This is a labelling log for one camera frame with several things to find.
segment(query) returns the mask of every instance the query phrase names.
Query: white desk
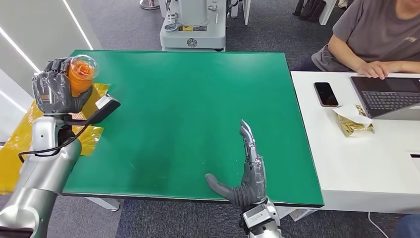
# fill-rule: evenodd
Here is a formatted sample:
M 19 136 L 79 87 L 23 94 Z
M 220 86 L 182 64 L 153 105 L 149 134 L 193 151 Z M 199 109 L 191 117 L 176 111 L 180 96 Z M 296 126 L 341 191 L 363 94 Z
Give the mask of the white desk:
M 319 178 L 324 210 L 420 212 L 420 121 L 374 120 L 375 134 L 347 138 L 331 108 L 319 104 L 314 83 L 329 82 L 340 105 L 361 105 L 355 73 L 291 72 Z M 394 74 L 394 77 L 420 77 Z

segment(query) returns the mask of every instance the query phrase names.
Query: gray t-shirt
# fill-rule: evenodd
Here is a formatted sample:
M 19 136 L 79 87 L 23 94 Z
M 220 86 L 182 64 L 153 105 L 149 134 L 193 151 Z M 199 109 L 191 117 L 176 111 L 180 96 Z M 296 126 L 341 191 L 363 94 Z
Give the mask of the gray t-shirt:
M 420 61 L 420 15 L 402 20 L 395 12 L 396 0 L 355 0 L 332 28 L 340 40 L 366 62 Z M 352 71 L 328 50 L 312 55 L 323 71 Z

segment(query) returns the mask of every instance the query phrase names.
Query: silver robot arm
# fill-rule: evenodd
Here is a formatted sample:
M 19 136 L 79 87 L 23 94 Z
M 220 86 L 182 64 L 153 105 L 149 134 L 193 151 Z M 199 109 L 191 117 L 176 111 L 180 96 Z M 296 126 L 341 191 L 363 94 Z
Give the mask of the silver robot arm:
M 80 156 L 77 137 L 90 124 L 101 122 L 120 103 L 109 95 L 97 102 L 88 120 L 72 119 L 89 99 L 92 88 L 72 97 L 67 77 L 69 58 L 50 61 L 32 79 L 35 102 L 44 116 L 32 124 L 32 151 L 19 153 L 23 165 L 9 201 L 0 211 L 0 238 L 45 238 L 55 200 Z M 75 135 L 72 125 L 83 125 Z M 28 154 L 26 160 L 22 155 Z
M 245 162 L 241 185 L 228 187 L 206 174 L 209 187 L 232 204 L 242 208 L 243 228 L 249 238 L 282 238 L 278 227 L 280 220 L 274 204 L 265 192 L 265 167 L 258 154 L 249 125 L 241 120 L 239 133 L 244 139 Z

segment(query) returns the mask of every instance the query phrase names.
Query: white cable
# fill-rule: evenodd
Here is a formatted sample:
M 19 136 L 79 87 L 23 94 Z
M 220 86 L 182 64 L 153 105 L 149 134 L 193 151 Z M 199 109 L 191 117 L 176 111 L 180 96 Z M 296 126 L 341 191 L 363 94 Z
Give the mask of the white cable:
M 379 228 L 379 226 L 377 226 L 373 221 L 372 221 L 372 219 L 370 219 L 370 212 L 368 212 L 367 213 L 367 218 L 369 219 L 369 221 L 370 221 L 370 223 L 372 223 L 376 228 L 378 228 L 378 230 L 386 237 L 386 238 L 389 238 L 386 234 L 385 234 L 385 232 L 383 232 L 383 230 L 381 229 L 381 228 Z

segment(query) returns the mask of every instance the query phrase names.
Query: laptop keyboard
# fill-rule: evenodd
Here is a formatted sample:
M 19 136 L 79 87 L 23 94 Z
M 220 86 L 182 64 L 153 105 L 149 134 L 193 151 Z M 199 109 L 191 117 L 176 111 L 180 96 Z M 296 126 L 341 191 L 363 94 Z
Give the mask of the laptop keyboard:
M 362 91 L 370 109 L 395 110 L 420 102 L 420 93 L 392 93 Z

